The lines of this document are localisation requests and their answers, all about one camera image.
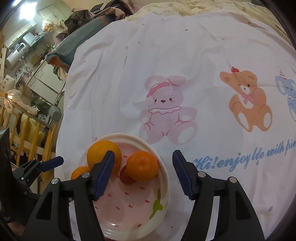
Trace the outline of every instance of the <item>bed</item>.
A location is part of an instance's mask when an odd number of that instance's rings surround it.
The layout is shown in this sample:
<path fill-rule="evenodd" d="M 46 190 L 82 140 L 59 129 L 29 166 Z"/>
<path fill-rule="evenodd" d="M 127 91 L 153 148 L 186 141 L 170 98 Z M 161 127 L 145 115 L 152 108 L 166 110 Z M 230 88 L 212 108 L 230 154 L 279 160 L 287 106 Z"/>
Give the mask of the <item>bed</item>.
<path fill-rule="evenodd" d="M 65 163 L 56 177 L 69 179 L 97 138 L 136 135 L 164 162 L 172 200 L 143 240 L 177 241 L 185 230 L 193 203 L 171 165 L 176 149 L 212 177 L 237 177 L 265 238 L 281 240 L 296 193 L 296 53 L 289 37 L 270 11 L 249 2 L 153 3 L 110 23 L 78 47 L 69 70 L 57 141 Z"/>

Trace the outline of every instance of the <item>ceiling light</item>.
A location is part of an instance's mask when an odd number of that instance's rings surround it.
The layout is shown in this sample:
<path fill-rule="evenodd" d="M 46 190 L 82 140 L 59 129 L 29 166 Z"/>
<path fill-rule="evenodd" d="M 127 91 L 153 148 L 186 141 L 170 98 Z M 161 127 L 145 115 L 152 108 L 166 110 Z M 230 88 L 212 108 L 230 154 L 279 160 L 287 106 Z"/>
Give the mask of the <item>ceiling light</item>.
<path fill-rule="evenodd" d="M 31 21 L 36 15 L 36 5 L 36 2 L 27 2 L 23 4 L 20 8 L 20 19 L 26 19 L 28 21 Z"/>
<path fill-rule="evenodd" d="M 15 6 L 17 6 L 20 2 L 21 2 L 21 0 L 14 0 L 14 2 L 12 3 L 12 6 L 15 7 Z"/>

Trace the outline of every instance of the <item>orange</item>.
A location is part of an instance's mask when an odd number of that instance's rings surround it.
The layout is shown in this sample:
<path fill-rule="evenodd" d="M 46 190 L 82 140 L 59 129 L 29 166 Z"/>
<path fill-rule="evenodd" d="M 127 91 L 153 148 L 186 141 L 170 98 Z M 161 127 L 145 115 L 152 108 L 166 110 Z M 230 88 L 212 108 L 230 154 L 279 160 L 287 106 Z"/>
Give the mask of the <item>orange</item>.
<path fill-rule="evenodd" d="M 86 155 L 88 166 L 92 168 L 93 165 L 101 162 L 109 150 L 115 154 L 115 165 L 112 173 L 117 173 L 120 169 L 122 156 L 119 147 L 112 141 L 98 141 L 89 148 Z"/>
<path fill-rule="evenodd" d="M 137 182 L 145 182 L 154 178 L 158 168 L 156 157 L 142 150 L 132 154 L 126 162 L 128 175 Z"/>
<path fill-rule="evenodd" d="M 90 172 L 91 169 L 89 167 L 78 167 L 76 168 L 71 175 L 71 180 L 78 178 L 84 172 Z"/>

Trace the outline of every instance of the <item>white plate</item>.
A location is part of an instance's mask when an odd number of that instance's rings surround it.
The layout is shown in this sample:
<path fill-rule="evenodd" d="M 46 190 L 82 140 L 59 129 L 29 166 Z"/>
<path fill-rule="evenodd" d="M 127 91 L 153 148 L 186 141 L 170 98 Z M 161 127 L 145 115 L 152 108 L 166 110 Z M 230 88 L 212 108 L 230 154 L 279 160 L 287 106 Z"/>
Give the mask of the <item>white plate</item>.
<path fill-rule="evenodd" d="M 120 181 L 119 170 L 117 175 L 111 175 L 104 195 L 94 202 L 106 237 L 118 241 L 143 238 L 158 227 L 168 208 L 170 189 L 167 170 L 156 151 L 136 136 L 116 133 L 97 141 L 100 140 L 109 140 L 119 146 L 122 153 L 120 170 L 126 165 L 127 157 L 138 150 L 147 151 L 158 160 L 159 170 L 152 180 L 127 186 Z M 87 165 L 87 151 L 79 163 Z"/>

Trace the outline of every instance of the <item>metal screw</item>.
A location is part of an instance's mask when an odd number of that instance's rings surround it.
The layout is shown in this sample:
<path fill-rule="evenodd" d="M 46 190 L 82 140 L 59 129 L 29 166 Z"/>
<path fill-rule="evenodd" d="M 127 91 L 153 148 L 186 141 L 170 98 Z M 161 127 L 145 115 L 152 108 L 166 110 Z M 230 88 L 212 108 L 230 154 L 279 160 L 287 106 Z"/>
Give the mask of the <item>metal screw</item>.
<path fill-rule="evenodd" d="M 237 179 L 235 177 L 231 177 L 231 178 L 229 178 L 229 181 L 231 181 L 232 183 L 236 183 Z"/>
<path fill-rule="evenodd" d="M 205 177 L 206 176 L 206 173 L 205 172 L 198 172 L 198 176 L 199 177 Z"/>
<path fill-rule="evenodd" d="M 58 178 L 52 179 L 52 184 L 57 184 L 58 182 L 59 182 L 59 179 Z"/>
<path fill-rule="evenodd" d="M 83 178 L 88 178 L 89 176 L 90 176 L 90 173 L 89 172 L 82 173 L 82 177 Z"/>

